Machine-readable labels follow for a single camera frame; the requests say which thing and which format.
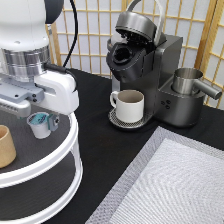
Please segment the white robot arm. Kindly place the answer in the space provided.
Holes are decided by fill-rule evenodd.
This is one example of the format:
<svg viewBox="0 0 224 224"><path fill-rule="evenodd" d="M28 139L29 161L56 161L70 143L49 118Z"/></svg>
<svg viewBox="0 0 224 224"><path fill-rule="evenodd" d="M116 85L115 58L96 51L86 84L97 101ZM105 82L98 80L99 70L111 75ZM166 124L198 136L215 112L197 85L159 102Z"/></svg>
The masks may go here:
<svg viewBox="0 0 224 224"><path fill-rule="evenodd" d="M19 118L33 105L51 112L48 129L79 105L78 83L67 68L50 62L45 26L60 15L64 0L0 0L0 109Z"/></svg>

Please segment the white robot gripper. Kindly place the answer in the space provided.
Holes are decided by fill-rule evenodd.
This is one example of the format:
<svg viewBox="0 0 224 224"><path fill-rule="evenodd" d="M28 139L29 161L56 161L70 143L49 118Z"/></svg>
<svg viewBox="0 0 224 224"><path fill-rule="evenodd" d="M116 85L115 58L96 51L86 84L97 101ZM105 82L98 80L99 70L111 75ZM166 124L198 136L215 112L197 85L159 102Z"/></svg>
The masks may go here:
<svg viewBox="0 0 224 224"><path fill-rule="evenodd" d="M28 117L35 105L63 115L69 115L79 106L78 82L69 71L59 73L47 70L28 82L17 81L0 74L0 110ZM60 122L57 114L47 118L48 129L56 131Z"/></svg>

